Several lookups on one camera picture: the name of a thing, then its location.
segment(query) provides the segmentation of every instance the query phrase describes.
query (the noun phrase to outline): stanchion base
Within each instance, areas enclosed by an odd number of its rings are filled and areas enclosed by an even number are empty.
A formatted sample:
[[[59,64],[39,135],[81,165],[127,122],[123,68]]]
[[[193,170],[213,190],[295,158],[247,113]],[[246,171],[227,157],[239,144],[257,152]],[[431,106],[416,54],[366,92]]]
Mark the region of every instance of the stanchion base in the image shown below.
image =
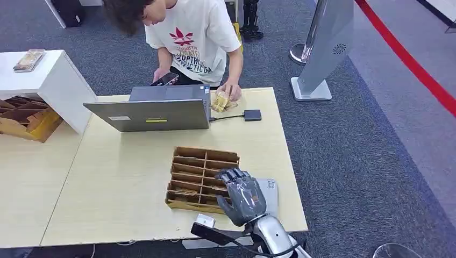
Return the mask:
[[[304,46],[305,46],[304,43],[298,43],[298,44],[294,44],[293,47],[291,47],[291,49],[290,49],[290,58],[294,62],[296,62],[302,66],[304,66],[305,63],[307,63],[306,61],[303,61],[301,59],[302,52],[304,50]]]
[[[310,95],[303,95],[301,93],[298,77],[291,78],[291,87],[297,101],[330,101],[332,99],[326,80],[323,80]]]

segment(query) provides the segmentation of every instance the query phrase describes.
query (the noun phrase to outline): cable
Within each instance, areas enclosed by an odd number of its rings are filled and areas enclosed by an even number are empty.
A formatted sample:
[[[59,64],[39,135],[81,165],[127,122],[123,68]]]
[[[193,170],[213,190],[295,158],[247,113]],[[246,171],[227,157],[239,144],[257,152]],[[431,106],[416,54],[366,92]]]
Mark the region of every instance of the cable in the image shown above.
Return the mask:
[[[95,244],[94,244],[94,251],[92,252],[92,256],[90,258],[94,258],[95,255]]]
[[[116,244],[120,245],[120,246],[130,246],[134,243],[136,243],[137,241],[135,240],[130,240],[128,243],[119,243],[119,242],[116,242]]]
[[[222,120],[222,119],[227,119],[227,118],[234,118],[234,117],[244,117],[244,115],[243,114],[239,114],[237,116],[219,117],[219,118],[211,117],[211,118],[209,118],[209,122],[214,122],[214,121],[217,121],[217,120]]]
[[[264,256],[264,257],[277,257],[277,256],[281,256],[281,255],[284,255],[284,254],[287,254],[291,251],[293,251],[294,249],[296,249],[298,246],[300,246],[299,243],[295,244],[294,246],[288,248],[287,250],[281,252],[281,253],[278,253],[278,254],[264,254],[264,253],[260,253],[260,252],[257,252],[257,251],[254,251],[246,246],[244,246],[243,244],[239,243],[238,241],[236,240],[233,240],[231,241],[233,244],[239,246],[240,248],[244,249],[244,250],[247,250],[249,252],[251,252],[252,254],[254,255],[260,255],[260,256]]]

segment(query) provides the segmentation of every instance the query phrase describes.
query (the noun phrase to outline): laptop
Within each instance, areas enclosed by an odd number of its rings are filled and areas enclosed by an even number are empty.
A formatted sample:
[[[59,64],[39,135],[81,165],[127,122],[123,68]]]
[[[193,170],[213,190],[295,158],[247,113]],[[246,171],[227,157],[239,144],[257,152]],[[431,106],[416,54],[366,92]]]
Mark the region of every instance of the laptop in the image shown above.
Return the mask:
[[[128,102],[83,105],[120,132],[209,128],[209,85],[134,87]]]

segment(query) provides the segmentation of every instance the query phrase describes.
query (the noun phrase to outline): gray robotic hand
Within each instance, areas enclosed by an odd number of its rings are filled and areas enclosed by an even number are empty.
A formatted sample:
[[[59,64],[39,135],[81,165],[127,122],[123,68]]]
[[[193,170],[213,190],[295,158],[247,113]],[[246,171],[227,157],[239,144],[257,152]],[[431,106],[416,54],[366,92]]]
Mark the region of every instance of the gray robotic hand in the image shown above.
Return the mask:
[[[223,169],[218,174],[228,190],[232,205],[217,196],[218,205],[238,227],[262,216],[266,212],[266,200],[254,177],[238,168]]]

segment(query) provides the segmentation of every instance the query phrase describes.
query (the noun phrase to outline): red line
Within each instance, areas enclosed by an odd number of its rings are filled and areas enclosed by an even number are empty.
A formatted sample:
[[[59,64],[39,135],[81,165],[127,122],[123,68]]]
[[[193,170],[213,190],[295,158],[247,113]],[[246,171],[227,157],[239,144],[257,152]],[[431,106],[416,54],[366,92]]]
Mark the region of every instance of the red line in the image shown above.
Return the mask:
[[[436,99],[456,117],[456,99],[449,94],[426,70],[410,55],[402,44],[388,30],[365,0],[355,0],[361,10],[380,33],[389,47],[396,53],[409,70],[422,82]]]

